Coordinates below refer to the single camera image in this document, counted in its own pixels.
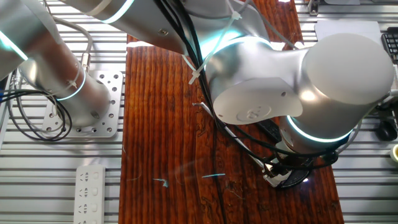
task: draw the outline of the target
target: electrical socket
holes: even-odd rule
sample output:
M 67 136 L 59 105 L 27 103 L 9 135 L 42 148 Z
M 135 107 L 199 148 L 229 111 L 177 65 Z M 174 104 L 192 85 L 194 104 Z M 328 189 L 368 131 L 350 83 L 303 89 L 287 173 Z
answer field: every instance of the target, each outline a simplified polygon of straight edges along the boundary
M 76 170 L 73 224 L 103 224 L 105 167 L 80 166 Z

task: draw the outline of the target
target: wooden board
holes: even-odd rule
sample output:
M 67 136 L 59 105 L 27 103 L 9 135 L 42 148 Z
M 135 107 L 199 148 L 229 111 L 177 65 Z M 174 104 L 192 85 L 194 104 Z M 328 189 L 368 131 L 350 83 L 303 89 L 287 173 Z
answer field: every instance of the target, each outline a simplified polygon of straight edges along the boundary
M 302 40 L 293 0 L 255 2 L 286 38 Z M 343 223 L 331 167 L 289 190 L 270 187 L 210 116 L 192 106 L 203 97 L 197 82 L 188 85 L 191 73 L 178 54 L 128 49 L 120 224 Z M 256 127 L 246 130 L 265 139 Z

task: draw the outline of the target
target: metal mounting plate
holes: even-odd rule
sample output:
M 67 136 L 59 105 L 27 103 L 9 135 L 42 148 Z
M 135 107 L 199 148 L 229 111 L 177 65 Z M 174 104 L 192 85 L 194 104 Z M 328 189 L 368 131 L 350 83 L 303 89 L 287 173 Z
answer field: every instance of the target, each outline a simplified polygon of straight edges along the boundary
M 68 138 L 110 138 L 118 131 L 120 101 L 123 86 L 123 74 L 115 71 L 90 71 L 91 77 L 103 83 L 111 95 L 109 110 L 101 119 L 92 126 L 72 127 Z M 43 130 L 57 129 L 62 120 L 52 115 L 53 104 L 48 101 L 45 110 Z

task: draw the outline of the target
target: black connector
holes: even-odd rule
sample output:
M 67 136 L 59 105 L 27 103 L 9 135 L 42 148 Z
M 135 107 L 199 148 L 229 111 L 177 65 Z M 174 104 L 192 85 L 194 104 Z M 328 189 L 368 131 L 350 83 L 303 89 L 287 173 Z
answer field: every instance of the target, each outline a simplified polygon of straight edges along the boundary
M 271 119 L 260 121 L 256 123 L 256 126 L 272 141 L 280 142 L 282 140 L 279 132 L 279 126 L 276 125 Z

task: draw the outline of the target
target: zip tie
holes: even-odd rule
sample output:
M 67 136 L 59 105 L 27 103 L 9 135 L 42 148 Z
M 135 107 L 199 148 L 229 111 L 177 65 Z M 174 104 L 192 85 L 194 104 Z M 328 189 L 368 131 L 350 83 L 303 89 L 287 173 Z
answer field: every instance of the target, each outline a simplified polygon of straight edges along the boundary
M 183 55 L 182 57 L 184 58 L 184 60 L 188 63 L 188 66 L 193 70 L 192 72 L 192 78 L 189 81 L 189 85 L 192 85 L 192 83 L 200 76 L 200 72 L 206 67 L 207 63 L 210 61 L 210 59 L 214 56 L 217 48 L 220 46 L 221 41 L 223 40 L 225 34 L 227 33 L 227 31 L 229 30 L 229 28 L 231 28 L 232 23 L 235 20 L 239 20 L 242 19 L 242 16 L 240 15 L 240 13 L 238 13 L 237 11 L 235 11 L 231 5 L 231 3 L 229 2 L 229 0 L 226 0 L 229 8 L 232 11 L 232 15 L 231 15 L 231 19 L 228 21 L 222 35 L 220 36 L 220 38 L 217 41 L 216 46 L 214 47 L 214 49 L 210 52 L 210 54 L 207 56 L 207 58 L 205 59 L 205 61 L 202 63 L 202 65 L 198 68 L 198 70 L 195 70 L 194 67 L 191 65 L 191 63 L 189 63 L 188 59 L 186 58 L 185 55 Z
M 192 70 L 195 71 L 195 67 L 188 61 L 187 56 L 185 56 L 185 55 L 181 55 L 181 56 L 182 56 L 182 58 L 184 58 L 184 61 L 187 63 L 187 65 L 188 65 Z

